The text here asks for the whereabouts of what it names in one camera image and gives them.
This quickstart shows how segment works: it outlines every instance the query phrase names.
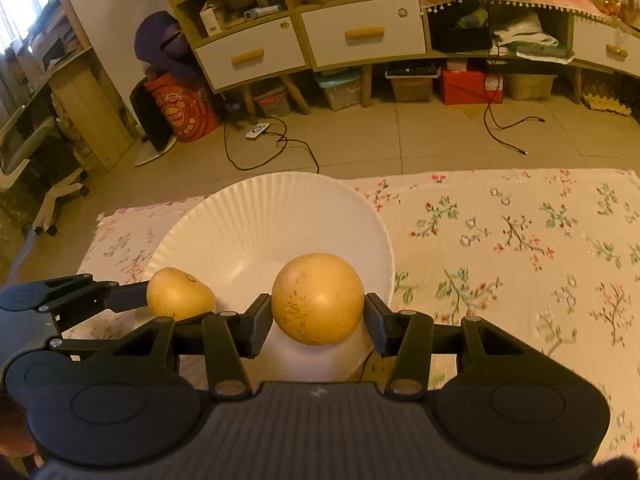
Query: tile floor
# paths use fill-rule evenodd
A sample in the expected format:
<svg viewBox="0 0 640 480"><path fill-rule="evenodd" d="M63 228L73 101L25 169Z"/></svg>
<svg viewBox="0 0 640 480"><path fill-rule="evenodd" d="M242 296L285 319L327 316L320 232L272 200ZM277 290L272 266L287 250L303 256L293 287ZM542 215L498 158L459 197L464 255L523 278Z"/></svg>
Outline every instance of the tile floor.
<svg viewBox="0 0 640 480"><path fill-rule="evenodd" d="M507 142L527 150L520 155L495 142L482 124L483 105L446 107L439 101L396 104L374 99L370 108L332 112L320 99L310 116L286 117L288 135L306 140L323 174L335 178L419 173L431 170L500 168L622 168L640 174L640 126L632 118L593 112L564 96L546 102L495 105L501 124L528 115L505 132ZM244 138L247 123L229 124L230 156L253 166L277 151L275 137ZM223 130L192 144L177 144L164 157L135 168L134 145L116 167L92 174L91 194L65 205L56 237L31 236L15 268L20 282L75 274L91 243L100 213L188 196L211 194L249 176L283 170L315 171L304 146L293 145L269 164L238 171L226 159Z"/></svg>

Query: paper plate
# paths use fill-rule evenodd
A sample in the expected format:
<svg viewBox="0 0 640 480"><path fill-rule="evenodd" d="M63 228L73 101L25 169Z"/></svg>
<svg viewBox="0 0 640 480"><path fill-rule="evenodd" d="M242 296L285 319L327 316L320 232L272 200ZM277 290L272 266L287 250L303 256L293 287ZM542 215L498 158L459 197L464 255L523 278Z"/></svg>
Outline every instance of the paper plate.
<svg viewBox="0 0 640 480"><path fill-rule="evenodd" d="M317 252L345 259L365 291L390 304L394 256L380 216L345 184L312 173L256 176L210 196L167 233L145 279L177 267L210 286L219 311L244 312L259 294L271 293L289 260ZM362 323L345 341L322 347L298 343L274 323L260 355L243 364L253 385L343 381L370 348Z"/></svg>

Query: drawer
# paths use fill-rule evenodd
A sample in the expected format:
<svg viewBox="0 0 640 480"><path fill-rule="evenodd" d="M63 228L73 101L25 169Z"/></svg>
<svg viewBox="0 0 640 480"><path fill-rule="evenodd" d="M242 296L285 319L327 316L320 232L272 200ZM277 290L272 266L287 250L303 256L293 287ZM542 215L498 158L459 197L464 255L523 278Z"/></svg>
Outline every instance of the drawer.
<svg viewBox="0 0 640 480"><path fill-rule="evenodd" d="M196 52L216 90L305 65L288 16L212 41Z"/></svg>
<svg viewBox="0 0 640 480"><path fill-rule="evenodd" d="M622 49L622 55L609 49ZM640 40L619 28L575 16L574 52L576 59L640 76Z"/></svg>
<svg viewBox="0 0 640 480"><path fill-rule="evenodd" d="M424 54L418 0L373 0L302 14L317 67Z"/></svg>

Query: desk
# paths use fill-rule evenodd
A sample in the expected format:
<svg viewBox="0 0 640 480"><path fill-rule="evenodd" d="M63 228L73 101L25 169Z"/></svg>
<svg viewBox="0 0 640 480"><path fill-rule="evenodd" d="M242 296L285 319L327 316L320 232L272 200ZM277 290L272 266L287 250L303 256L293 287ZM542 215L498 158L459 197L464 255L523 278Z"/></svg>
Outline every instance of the desk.
<svg viewBox="0 0 640 480"><path fill-rule="evenodd" d="M133 138L91 71L89 56L94 55L92 48L76 50L51 66L36 85L29 100L0 128L0 139L25 113L32 118L33 126L41 123L46 118L43 115L49 113L48 110L43 113L42 101L48 100L52 91L82 138L94 150L101 163L111 169L127 151Z"/></svg>

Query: wooden drawer handle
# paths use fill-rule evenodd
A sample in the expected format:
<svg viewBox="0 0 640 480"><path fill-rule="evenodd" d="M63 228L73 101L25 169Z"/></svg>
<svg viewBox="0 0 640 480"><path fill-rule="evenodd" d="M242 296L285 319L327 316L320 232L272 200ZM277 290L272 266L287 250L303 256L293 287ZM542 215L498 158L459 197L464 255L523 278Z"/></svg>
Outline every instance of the wooden drawer handle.
<svg viewBox="0 0 640 480"><path fill-rule="evenodd" d="M264 49L259 48L257 50L250 50L249 52L245 52L244 54L240 54L240 56L233 56L231 58L232 65L239 65L241 63L246 63L247 61L253 61L254 59L260 59L264 56Z"/></svg>
<svg viewBox="0 0 640 480"><path fill-rule="evenodd" d="M377 38L385 35L385 27L367 27L354 28L347 30L344 37L347 40L356 40L357 38Z"/></svg>
<svg viewBox="0 0 640 480"><path fill-rule="evenodd" d="M610 54L615 54L616 56L624 57L624 58L626 58L629 55L629 53L624 48L620 48L610 43L607 43L607 52L609 52Z"/></svg>

